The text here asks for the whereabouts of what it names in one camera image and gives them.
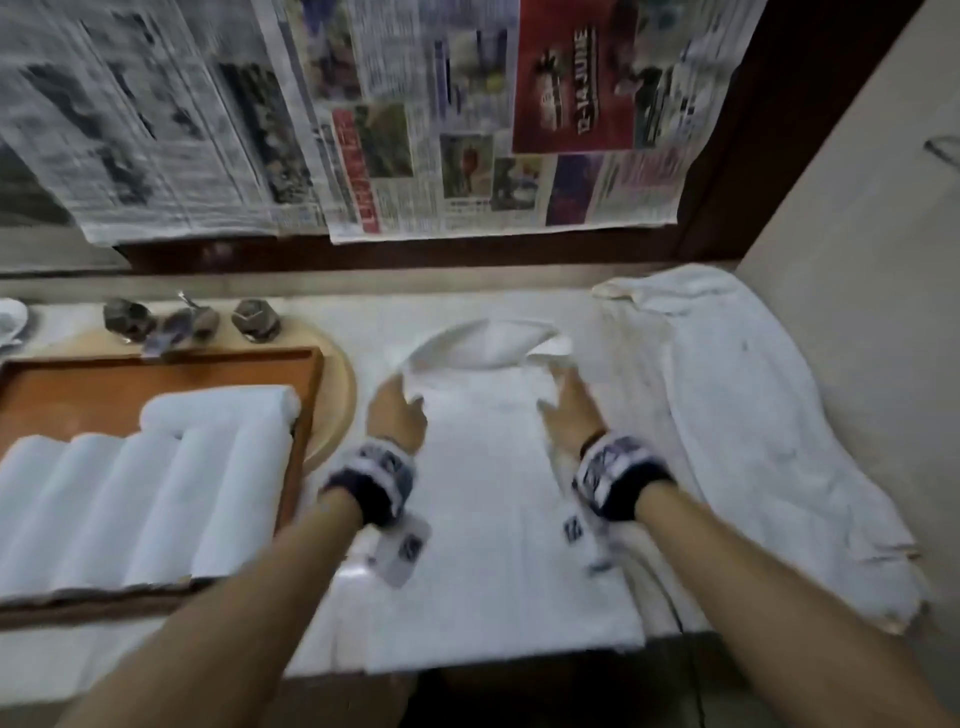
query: white countertop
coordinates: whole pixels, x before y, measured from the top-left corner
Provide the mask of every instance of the white countertop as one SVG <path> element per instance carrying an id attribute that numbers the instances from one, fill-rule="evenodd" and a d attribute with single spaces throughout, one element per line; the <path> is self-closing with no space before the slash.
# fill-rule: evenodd
<path id="1" fill-rule="evenodd" d="M 235 301 L 203 301 L 221 308 Z M 530 318 L 548 321 L 573 340 L 584 379 L 601 408 L 620 399 L 615 367 L 604 341 L 599 304 L 587 290 L 499 291 L 477 294 L 403 296 L 316 296 L 270 299 L 277 312 L 293 315 L 321 329 L 347 353 L 357 377 L 357 415 L 339 451 L 362 437 L 367 403 L 377 384 L 390 373 L 391 352 L 403 352 L 410 343 L 439 328 L 484 317 Z M 150 304 L 155 310 L 177 307 Z M 44 305 L 33 309 L 37 323 L 26 352 L 102 325 L 98 304 Z M 652 406 L 643 417 L 669 417 L 662 406 Z M 670 453 L 664 453 L 672 460 Z M 326 465 L 306 480 L 304 500 L 311 499 L 324 480 Z M 621 539 L 643 554 L 672 594 L 684 628 L 707 629 L 700 610 L 677 586 L 649 538 L 637 526 L 623 526 Z M 373 534 L 361 533 L 356 549 L 363 550 Z M 648 639 L 677 633 L 666 600 L 655 580 L 638 562 L 624 562 Z M 363 665 L 366 635 L 367 578 L 350 560 L 341 567 L 330 592 L 314 617 L 287 668 L 289 676 L 354 671 Z M 84 692 L 109 671 L 126 652 L 162 624 L 162 619 L 94 623 L 77 627 L 24 629 L 0 633 L 0 706 L 56 701 Z"/>

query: newspaper page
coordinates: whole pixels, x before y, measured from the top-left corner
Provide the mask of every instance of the newspaper page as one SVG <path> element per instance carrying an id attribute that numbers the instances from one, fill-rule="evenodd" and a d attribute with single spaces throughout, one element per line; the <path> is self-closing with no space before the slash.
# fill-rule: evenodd
<path id="1" fill-rule="evenodd" d="M 0 138 L 95 244 L 325 230 L 252 8 L 184 6 L 0 4 Z"/>
<path id="2" fill-rule="evenodd" d="M 675 223 L 765 4 L 253 2 L 337 243 Z"/>

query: wooden tray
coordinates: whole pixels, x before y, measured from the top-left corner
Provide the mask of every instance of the wooden tray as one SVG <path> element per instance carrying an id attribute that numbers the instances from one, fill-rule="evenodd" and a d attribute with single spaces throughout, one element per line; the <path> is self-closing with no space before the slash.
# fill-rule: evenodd
<path id="1" fill-rule="evenodd" d="M 140 408 L 152 397 L 236 384 L 287 384 L 300 396 L 300 416 L 283 477 L 275 533 L 300 499 L 303 458 L 313 424 L 324 357 L 317 348 L 245 352 L 179 352 L 162 363 L 139 355 L 11 359 L 0 366 L 0 456 L 20 437 L 68 441 L 82 432 L 125 437 L 139 429 Z M 100 619 L 132 619 L 173 612 L 212 580 L 156 590 L 51 599 L 0 606 L 0 629 Z"/>

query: round wooden board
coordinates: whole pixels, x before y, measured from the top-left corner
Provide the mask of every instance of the round wooden board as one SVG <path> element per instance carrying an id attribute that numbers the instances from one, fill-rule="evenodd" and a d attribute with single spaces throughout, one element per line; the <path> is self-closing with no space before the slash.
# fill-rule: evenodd
<path id="1" fill-rule="evenodd" d="M 269 344 L 252 344 L 230 322 L 230 311 L 220 311 L 220 326 L 210 351 L 289 349 L 319 347 L 324 353 L 324 373 L 313 410 L 313 429 L 303 460 L 303 473 L 310 473 L 340 445 L 353 422 L 357 405 L 357 383 L 347 355 L 321 331 L 293 316 L 283 316 L 279 336 Z M 77 336 L 33 352 L 37 356 L 103 356 L 137 353 L 137 346 L 124 344 L 104 328 L 93 328 Z"/>

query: wristband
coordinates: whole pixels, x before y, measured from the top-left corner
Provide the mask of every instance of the wristband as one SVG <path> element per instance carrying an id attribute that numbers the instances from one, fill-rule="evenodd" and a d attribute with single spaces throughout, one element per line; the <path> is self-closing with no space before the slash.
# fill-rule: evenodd
<path id="1" fill-rule="evenodd" d="M 343 488 L 360 505 L 363 523 L 386 526 L 403 512 L 414 487 L 414 459 L 389 440 L 368 438 L 321 492 Z"/>
<path id="2" fill-rule="evenodd" d="M 636 437 L 608 432 L 588 445 L 574 488 L 608 521 L 632 521 L 640 492 L 655 480 L 673 480 Z"/>

